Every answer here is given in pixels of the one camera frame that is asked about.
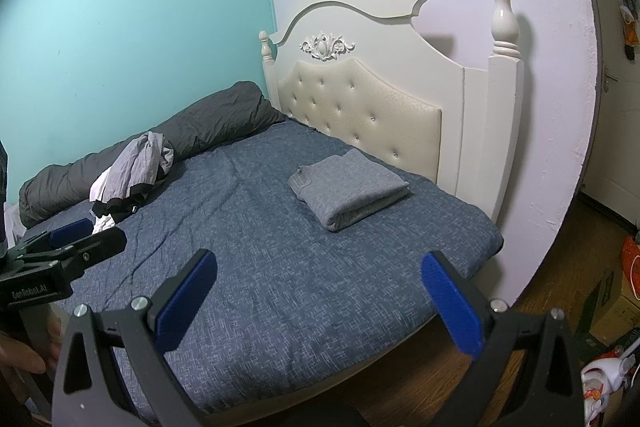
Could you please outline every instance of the bedpost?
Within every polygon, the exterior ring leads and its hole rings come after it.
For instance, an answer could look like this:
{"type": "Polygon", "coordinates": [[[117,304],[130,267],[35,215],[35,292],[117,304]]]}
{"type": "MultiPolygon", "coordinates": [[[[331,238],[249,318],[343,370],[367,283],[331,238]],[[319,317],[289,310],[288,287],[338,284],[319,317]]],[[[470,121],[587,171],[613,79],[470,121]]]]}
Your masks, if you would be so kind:
{"type": "Polygon", "coordinates": [[[491,35],[494,36],[494,54],[520,58],[518,37],[520,27],[511,10],[511,0],[494,0],[494,18],[491,20],[491,35]]]}
{"type": "Polygon", "coordinates": [[[262,30],[258,33],[258,38],[262,44],[260,49],[260,53],[262,54],[262,70],[264,71],[264,79],[267,83],[267,90],[269,91],[269,101],[273,107],[280,110],[278,85],[275,78],[275,72],[273,70],[275,61],[273,60],[271,48],[269,47],[269,35],[266,31],[262,30]]]}
{"type": "Polygon", "coordinates": [[[524,70],[516,44],[520,28],[511,0],[494,2],[494,53],[488,60],[484,145],[475,189],[476,204],[495,222],[518,139],[524,70]]]}

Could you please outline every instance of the gray comforter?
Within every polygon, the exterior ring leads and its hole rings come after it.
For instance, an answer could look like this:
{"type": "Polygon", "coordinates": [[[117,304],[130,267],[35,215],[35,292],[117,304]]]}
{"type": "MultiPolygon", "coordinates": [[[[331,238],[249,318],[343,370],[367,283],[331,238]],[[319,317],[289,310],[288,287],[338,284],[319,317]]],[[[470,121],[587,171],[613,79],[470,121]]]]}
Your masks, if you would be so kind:
{"type": "MultiPolygon", "coordinates": [[[[465,276],[502,245],[476,207],[421,176],[389,167],[411,194],[331,233],[287,186],[299,165],[351,147],[294,121],[174,165],[167,183],[120,226],[126,250],[87,271],[63,302],[94,310],[151,295],[200,247],[218,281],[180,347],[177,378],[207,411],[288,393],[366,360],[430,320],[420,261],[444,252],[465,276]]],[[[79,203],[29,231],[88,215],[79,203]]],[[[124,378],[146,404],[127,360],[124,378]]]]}

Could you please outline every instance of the turquoise wall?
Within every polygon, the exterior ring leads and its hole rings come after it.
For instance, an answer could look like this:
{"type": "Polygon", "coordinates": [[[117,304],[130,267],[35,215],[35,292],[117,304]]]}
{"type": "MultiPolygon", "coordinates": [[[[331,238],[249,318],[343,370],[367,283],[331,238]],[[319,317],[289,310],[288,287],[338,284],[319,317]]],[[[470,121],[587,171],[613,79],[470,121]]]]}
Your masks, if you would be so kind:
{"type": "Polygon", "coordinates": [[[0,0],[8,199],[51,163],[143,131],[249,79],[266,92],[271,0],[0,0]]]}

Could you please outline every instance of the cardboard box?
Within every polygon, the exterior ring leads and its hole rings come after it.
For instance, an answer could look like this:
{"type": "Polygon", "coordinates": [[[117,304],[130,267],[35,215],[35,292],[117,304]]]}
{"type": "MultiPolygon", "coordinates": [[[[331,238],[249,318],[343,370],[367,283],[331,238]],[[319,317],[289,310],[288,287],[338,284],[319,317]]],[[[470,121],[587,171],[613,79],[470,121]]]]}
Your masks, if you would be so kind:
{"type": "Polygon", "coordinates": [[[628,330],[640,326],[640,301],[616,267],[600,285],[598,302],[591,321],[591,334],[610,346],[628,330]]]}
{"type": "Polygon", "coordinates": [[[612,270],[591,291],[574,340],[578,358],[589,362],[614,346],[626,349],[640,336],[640,301],[622,269],[612,270]]]}
{"type": "Polygon", "coordinates": [[[613,417],[616,415],[616,413],[620,409],[620,406],[622,405],[622,398],[623,398],[624,392],[625,392],[625,388],[620,387],[619,390],[609,394],[609,403],[607,403],[607,407],[605,408],[604,413],[602,414],[602,422],[600,423],[601,425],[604,425],[604,426],[609,425],[613,417]]]}

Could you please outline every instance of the gray pillow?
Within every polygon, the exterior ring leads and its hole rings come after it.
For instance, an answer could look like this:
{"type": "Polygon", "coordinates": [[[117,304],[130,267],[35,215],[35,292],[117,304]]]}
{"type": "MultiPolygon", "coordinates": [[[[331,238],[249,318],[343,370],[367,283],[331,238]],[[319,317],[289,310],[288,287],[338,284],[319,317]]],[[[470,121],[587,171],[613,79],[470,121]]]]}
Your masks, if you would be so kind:
{"type": "MultiPolygon", "coordinates": [[[[151,129],[162,133],[174,148],[175,161],[184,160],[223,142],[264,131],[284,121],[253,82],[236,82],[194,102],[151,129]]],[[[50,165],[20,188],[20,220],[30,229],[89,197],[91,185],[126,145],[142,132],[68,165],[50,165]]]]}

